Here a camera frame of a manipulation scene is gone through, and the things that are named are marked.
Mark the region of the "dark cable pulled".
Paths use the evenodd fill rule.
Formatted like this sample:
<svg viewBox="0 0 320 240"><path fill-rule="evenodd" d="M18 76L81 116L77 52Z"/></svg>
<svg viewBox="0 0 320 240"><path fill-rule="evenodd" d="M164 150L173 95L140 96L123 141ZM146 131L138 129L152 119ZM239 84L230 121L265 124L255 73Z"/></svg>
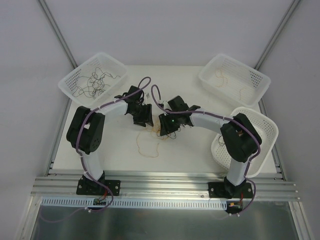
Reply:
<svg viewBox="0 0 320 240"><path fill-rule="evenodd" d="M96 67L90 76L82 75L77 78L77 85L72 95L76 98L86 97L96 99L110 88L112 83L118 78L120 78L119 75L112 75L110 72Z"/></svg>

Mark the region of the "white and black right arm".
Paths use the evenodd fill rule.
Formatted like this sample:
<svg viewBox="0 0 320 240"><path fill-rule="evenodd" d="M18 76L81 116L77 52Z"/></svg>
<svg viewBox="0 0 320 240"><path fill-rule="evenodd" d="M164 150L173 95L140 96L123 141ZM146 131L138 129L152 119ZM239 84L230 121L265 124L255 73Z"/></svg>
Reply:
<svg viewBox="0 0 320 240"><path fill-rule="evenodd" d="M231 162L223 185L214 192L226 199L238 196L247 182L249 162L260 153L262 144L248 117L243 113L222 116L198 105L188 106L179 95L171 99L168 105L169 108L158 116L160 136L170 135L181 126L200 127L220 134Z"/></svg>

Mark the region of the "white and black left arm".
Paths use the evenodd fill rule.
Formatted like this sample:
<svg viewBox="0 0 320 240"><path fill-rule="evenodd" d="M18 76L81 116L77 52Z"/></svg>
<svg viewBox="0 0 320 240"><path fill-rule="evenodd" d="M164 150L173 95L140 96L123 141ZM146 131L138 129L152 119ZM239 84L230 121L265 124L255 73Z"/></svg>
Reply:
<svg viewBox="0 0 320 240"><path fill-rule="evenodd" d="M119 116L131 115L133 124L154 126L152 105L144 103L144 91L131 86L128 92L117 95L114 101L95 110L80 106L76 109L66 134L66 140L80 156L83 175L78 181L76 194L80 196L118 196L120 180L107 180L97 149L105 122Z"/></svg>

